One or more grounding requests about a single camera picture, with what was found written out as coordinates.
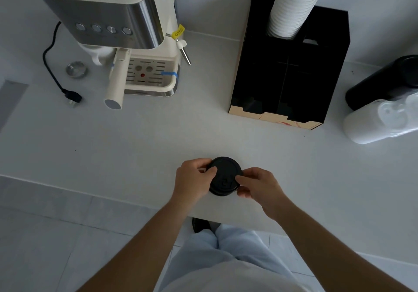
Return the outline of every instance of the black container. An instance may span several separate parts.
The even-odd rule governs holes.
[[[243,172],[235,160],[228,157],[218,157],[213,159],[206,169],[211,167],[217,167],[218,169],[210,184],[209,191],[211,193],[218,196],[227,196],[239,187],[235,177],[242,175]]]
[[[418,55],[400,57],[350,88],[345,100],[352,110],[377,100],[397,100],[418,91]]]
[[[266,35],[273,4],[251,0],[231,106],[251,118],[267,120],[262,115],[270,113],[287,116],[291,126],[318,126],[350,44],[348,12],[315,6],[295,39],[285,40]]]

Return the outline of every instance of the blue tape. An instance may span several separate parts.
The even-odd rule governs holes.
[[[161,72],[161,75],[175,75],[176,78],[179,78],[176,72]]]

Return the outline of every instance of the yellow tag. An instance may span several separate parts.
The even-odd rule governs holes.
[[[179,36],[183,34],[185,28],[182,25],[179,25],[179,28],[171,34],[173,39],[177,39]]]

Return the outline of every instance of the tiled floor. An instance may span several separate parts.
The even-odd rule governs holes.
[[[106,264],[155,210],[0,177],[0,287],[2,291],[74,292]],[[193,233],[181,228],[164,266]],[[258,232],[296,277],[321,285],[288,237]],[[418,266],[363,255],[418,291]]]

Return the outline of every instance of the white countertop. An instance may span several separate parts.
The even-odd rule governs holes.
[[[46,70],[35,75],[0,133],[0,175],[160,208],[184,160],[227,156],[272,171],[297,205],[356,251],[418,263],[418,133],[361,146],[341,128],[346,90],[376,68],[345,63],[325,124],[309,131],[229,115],[238,42],[185,39],[193,65],[183,64],[177,93],[126,95],[118,111],[103,103],[108,68],[59,31],[48,60],[83,102],[69,107]],[[90,68],[77,81],[64,73],[76,59]],[[283,234],[235,194],[209,194],[191,215]]]

